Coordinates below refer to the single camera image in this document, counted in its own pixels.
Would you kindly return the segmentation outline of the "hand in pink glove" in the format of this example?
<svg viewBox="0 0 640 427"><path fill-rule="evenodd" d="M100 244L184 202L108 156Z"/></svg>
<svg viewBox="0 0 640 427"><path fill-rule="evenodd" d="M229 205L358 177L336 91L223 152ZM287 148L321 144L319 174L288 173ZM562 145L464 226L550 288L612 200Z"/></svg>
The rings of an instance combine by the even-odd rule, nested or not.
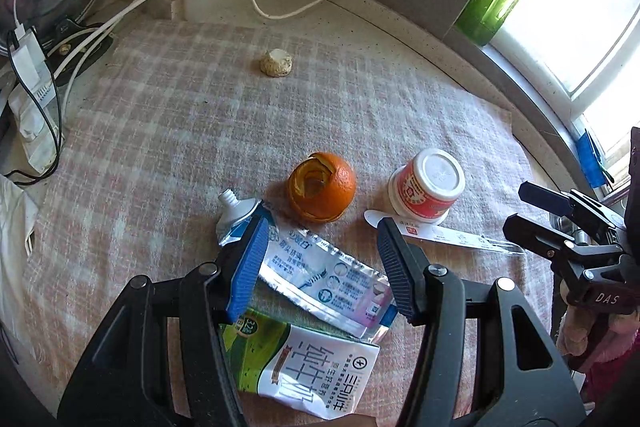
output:
<svg viewBox="0 0 640 427"><path fill-rule="evenodd" d="M556 347L572 371L586 373L593 364L613 361L629 352L638 337L639 309L629 314L596 313L568 303L568 287L560 285L567 304Z"/></svg>

